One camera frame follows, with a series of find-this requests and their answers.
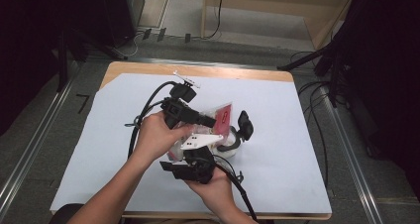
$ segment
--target floor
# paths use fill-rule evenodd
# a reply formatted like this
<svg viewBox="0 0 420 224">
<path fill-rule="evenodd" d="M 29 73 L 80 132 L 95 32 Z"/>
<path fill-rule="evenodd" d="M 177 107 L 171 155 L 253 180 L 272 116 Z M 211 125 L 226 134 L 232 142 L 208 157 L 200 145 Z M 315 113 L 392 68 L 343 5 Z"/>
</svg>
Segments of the floor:
<svg viewBox="0 0 420 224">
<path fill-rule="evenodd" d="M 284 25 L 281 26 L 284 27 L 281 30 L 282 33 L 273 33 L 278 39 L 268 39 L 264 35 L 258 34 L 257 31 L 252 31 L 249 38 L 243 37 L 243 35 L 247 35 L 246 27 L 242 28 L 243 32 L 240 35 L 230 35 L 229 30 L 224 31 L 226 28 L 221 27 L 222 36 L 216 40 L 192 41 L 186 44 L 183 38 L 185 33 L 199 34 L 197 26 L 200 21 L 197 19 L 201 20 L 201 11 L 192 5 L 195 3 L 201 5 L 201 1 L 188 0 L 188 3 L 182 3 L 185 1 L 168 0 L 163 17 L 158 17 L 161 19 L 160 27 L 166 28 L 166 37 L 163 41 L 158 42 L 158 36 L 151 35 L 147 40 L 137 39 L 137 49 L 134 44 L 126 44 L 119 50 L 124 53 L 137 51 L 129 57 L 129 61 L 139 61 L 145 58 L 176 59 L 273 70 L 276 65 L 285 65 L 291 60 L 307 55 L 296 55 L 297 52 L 313 51 L 307 32 L 302 28 L 303 21 L 298 18 L 289 18 L 289 16 L 280 17 L 282 18 L 281 23 Z M 232 13 L 232 17 L 237 19 L 250 17 L 244 12 L 223 11 L 223 15 L 225 13 Z M 5 216 L 0 217 L 0 223 L 49 222 L 52 216 L 49 213 L 50 205 L 68 160 L 77 144 L 94 94 L 99 88 L 110 61 L 100 52 L 91 51 L 87 62 L 76 66 L 78 73 L 74 77 L 65 101 L 59 108 L 46 137 L 42 140 L 38 154 L 23 179 L 15 199 Z M 307 82 L 320 79 L 313 74 L 312 67 L 312 63 L 308 62 L 292 72 L 297 89 Z M 20 156 L 30 143 L 38 124 L 56 96 L 56 86 L 57 77 L 54 77 L 22 112 L 11 129 L 0 137 L 0 167 L 2 167 L 0 181 L 2 183 L 12 173 Z M 80 109 L 84 98 L 78 96 L 80 94 L 90 96 L 82 110 Z M 309 104 L 309 95 L 310 91 L 306 91 L 300 98 L 302 110 Z M 310 223 L 374 223 L 369 220 L 361 202 L 360 191 L 355 185 L 355 177 L 351 172 L 346 152 L 343 149 L 343 141 L 331 111 L 339 114 L 351 148 L 363 171 L 371 194 L 374 196 L 381 217 L 381 222 L 376 223 L 420 223 L 420 215 L 418 215 L 420 204 L 408 185 L 403 171 L 390 161 L 371 159 L 366 153 L 364 139 L 352 114 L 345 106 L 331 110 L 328 102 L 320 103 L 314 109 L 325 137 L 328 169 L 326 169 L 320 133 L 313 119 L 308 124 L 308 129 L 320 170 L 324 176 L 328 171 L 327 191 L 333 208 L 333 216 L 328 221 L 311 221 Z M 275 223 L 305 223 L 305 221 L 278 220 Z"/>
</svg>

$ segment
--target wooden desk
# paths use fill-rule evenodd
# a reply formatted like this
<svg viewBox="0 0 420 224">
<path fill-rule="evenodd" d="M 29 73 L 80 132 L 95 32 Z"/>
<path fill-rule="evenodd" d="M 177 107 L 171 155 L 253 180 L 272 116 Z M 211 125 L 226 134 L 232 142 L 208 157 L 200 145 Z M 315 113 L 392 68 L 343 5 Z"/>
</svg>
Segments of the wooden desk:
<svg viewBox="0 0 420 224">
<path fill-rule="evenodd" d="M 52 212 L 66 203 L 85 203 L 116 173 L 127 159 L 132 132 L 124 124 L 132 122 L 159 85 L 180 81 L 170 75 L 175 70 L 201 84 L 196 89 L 197 97 L 189 103 L 194 109 L 232 101 L 234 126 L 241 110 L 249 113 L 255 133 L 230 162 L 244 173 L 243 187 L 260 219 L 330 218 L 331 206 L 290 73 L 129 62 L 110 64 L 52 203 Z M 163 89 L 157 99 L 167 96 L 168 91 Z M 181 180 L 161 170 L 158 161 L 167 161 L 167 157 L 158 159 L 145 173 L 124 216 L 214 218 Z M 236 189 L 234 196 L 247 212 Z"/>
<path fill-rule="evenodd" d="M 201 37 L 204 37 L 205 32 L 206 7 L 219 7 L 219 2 L 203 0 Z M 351 0 L 223 0 L 222 8 L 304 17 L 314 48 L 319 49 L 326 43 L 337 23 L 346 17 L 350 2 Z"/>
</svg>

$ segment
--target hand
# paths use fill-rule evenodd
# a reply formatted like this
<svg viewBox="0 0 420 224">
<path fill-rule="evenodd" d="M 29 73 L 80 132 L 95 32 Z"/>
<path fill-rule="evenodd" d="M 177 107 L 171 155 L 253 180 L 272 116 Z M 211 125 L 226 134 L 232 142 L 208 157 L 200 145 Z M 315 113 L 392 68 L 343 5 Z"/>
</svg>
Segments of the hand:
<svg viewBox="0 0 420 224">
<path fill-rule="evenodd" d="M 203 199 L 204 204 L 221 219 L 223 219 L 223 216 L 238 210 L 232 193 L 232 183 L 220 169 L 214 169 L 213 177 L 207 184 L 187 180 L 185 182 Z"/>
<path fill-rule="evenodd" d="M 162 111 L 146 117 L 140 128 L 140 136 L 132 157 L 146 159 L 150 164 L 163 156 L 180 138 L 190 135 L 192 125 L 185 125 L 170 130 L 164 123 Z"/>
</svg>

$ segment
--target person's right hand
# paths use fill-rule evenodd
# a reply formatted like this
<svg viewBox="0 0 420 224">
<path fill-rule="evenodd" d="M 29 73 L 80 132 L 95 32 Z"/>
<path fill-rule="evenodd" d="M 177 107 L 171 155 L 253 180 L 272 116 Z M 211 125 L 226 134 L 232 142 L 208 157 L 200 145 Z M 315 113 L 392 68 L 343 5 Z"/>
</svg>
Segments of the person's right hand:
<svg viewBox="0 0 420 224">
<path fill-rule="evenodd" d="M 220 169 L 214 169 L 213 177 L 207 184 L 187 180 L 185 182 L 224 223 L 255 223 L 236 206 L 232 183 Z"/>
</svg>

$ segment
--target white plastic part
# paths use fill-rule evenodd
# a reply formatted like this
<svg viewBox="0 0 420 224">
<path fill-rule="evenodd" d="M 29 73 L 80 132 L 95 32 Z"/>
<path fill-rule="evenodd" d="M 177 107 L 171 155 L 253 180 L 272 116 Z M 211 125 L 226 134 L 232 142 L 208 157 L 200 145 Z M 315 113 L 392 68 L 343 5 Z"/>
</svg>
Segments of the white plastic part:
<svg viewBox="0 0 420 224">
<path fill-rule="evenodd" d="M 180 78 L 180 79 L 184 80 L 185 82 L 187 82 L 187 83 L 189 83 L 189 84 L 191 84 L 191 85 L 193 85 L 193 86 L 195 86 L 195 87 L 197 87 L 197 88 L 200 88 L 200 86 L 201 86 L 200 84 L 195 83 L 194 81 L 192 81 L 191 79 L 187 78 L 186 76 L 182 76 L 182 75 L 180 75 L 180 74 L 178 73 L 178 70 L 174 71 L 174 72 L 173 72 L 173 74 L 174 74 L 175 76 L 177 76 L 178 78 Z"/>
<path fill-rule="evenodd" d="M 222 135 L 192 134 L 182 145 L 182 150 L 195 150 L 223 140 Z"/>
</svg>

